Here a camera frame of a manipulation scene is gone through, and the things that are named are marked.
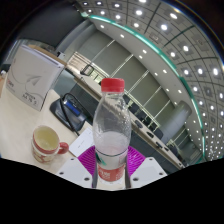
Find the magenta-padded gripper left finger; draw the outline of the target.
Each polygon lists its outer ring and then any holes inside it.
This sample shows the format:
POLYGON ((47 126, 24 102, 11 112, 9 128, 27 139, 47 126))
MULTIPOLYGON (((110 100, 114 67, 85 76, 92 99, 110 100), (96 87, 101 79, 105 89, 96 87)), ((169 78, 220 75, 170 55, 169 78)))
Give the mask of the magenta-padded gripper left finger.
POLYGON ((80 156, 68 159, 56 175, 81 187, 95 188, 97 186, 95 147, 91 146, 80 156))

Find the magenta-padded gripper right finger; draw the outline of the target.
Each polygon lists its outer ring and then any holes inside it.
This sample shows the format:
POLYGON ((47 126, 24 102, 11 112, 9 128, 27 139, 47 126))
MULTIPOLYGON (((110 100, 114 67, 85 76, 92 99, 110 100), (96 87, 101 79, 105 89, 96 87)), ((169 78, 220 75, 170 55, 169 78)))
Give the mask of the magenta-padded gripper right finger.
POLYGON ((145 157, 129 146, 126 160, 125 184, 127 189, 140 188, 167 174, 153 157, 145 157))

